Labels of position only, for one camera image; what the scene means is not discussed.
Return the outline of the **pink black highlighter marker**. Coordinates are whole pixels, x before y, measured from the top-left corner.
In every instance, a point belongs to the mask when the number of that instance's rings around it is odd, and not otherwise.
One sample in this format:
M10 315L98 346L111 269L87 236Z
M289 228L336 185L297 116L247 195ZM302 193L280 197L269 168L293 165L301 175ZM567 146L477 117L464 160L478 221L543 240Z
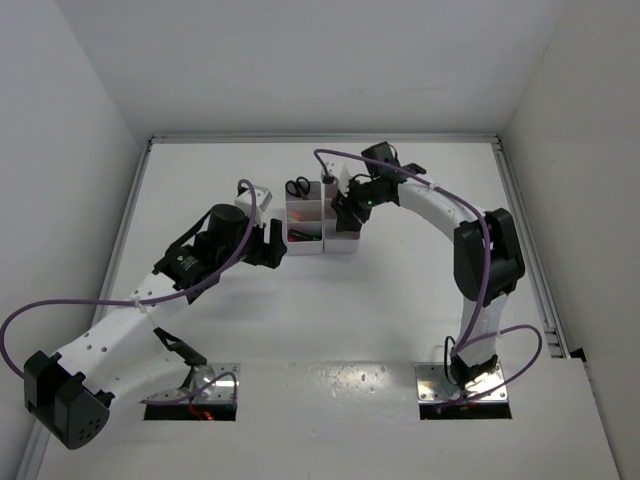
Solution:
M289 242L314 242L322 240L322 238L317 235L312 235L310 233L295 229L288 230L287 238Z

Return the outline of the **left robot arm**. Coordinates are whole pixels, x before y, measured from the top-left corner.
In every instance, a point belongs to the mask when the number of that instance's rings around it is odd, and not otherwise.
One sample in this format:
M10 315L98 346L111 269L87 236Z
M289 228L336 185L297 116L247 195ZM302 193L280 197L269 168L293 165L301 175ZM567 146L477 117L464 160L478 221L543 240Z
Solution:
M24 401L67 449L91 442L110 414L146 402L161 383L188 383L208 361L167 325L238 263L276 269L287 251L283 223L262 206L213 206L170 244L125 301L75 340L23 367Z

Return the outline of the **black handled scissors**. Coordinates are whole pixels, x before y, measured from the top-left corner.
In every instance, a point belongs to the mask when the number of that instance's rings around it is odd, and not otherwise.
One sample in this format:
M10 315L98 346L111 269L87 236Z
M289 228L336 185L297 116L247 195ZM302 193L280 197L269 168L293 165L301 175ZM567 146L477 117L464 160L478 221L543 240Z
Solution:
M285 182L286 193L294 198L307 200L311 191L311 182L304 176L290 179Z

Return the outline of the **green black highlighter marker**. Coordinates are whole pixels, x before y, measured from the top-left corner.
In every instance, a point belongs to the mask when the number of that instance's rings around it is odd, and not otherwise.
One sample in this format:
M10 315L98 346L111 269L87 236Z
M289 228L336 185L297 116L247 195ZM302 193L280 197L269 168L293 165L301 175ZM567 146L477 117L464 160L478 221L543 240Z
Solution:
M314 242L321 241L320 237L308 235L305 232L293 232L291 238L296 242Z

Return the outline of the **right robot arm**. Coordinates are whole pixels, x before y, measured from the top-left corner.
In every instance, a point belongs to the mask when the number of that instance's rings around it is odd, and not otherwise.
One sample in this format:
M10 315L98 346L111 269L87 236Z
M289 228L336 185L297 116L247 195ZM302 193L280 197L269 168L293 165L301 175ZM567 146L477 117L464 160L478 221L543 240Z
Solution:
M463 389L496 368L502 312L525 273L514 219L504 208L482 210L438 186L416 163L401 164L387 142L355 158L366 173L352 175L339 163L321 165L322 181L336 189L331 207L337 231L358 232L374 207L393 203L426 220L453 245L453 276L463 311L445 376Z

